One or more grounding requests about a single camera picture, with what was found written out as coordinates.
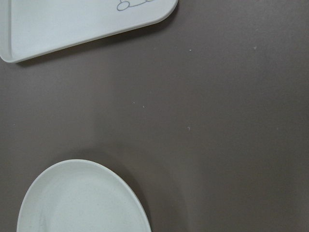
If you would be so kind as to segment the cream round plate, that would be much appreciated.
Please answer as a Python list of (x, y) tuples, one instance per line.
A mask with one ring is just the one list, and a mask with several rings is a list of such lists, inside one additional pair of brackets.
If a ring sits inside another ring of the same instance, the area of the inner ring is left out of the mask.
[(19, 232), (149, 232), (131, 187), (107, 167), (70, 159), (44, 170), (22, 201)]

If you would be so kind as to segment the cream rectangular tray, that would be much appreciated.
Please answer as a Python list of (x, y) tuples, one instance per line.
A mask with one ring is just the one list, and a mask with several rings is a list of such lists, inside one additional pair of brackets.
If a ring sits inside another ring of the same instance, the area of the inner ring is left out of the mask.
[(3, 0), (0, 57), (8, 63), (159, 23), (175, 0)]

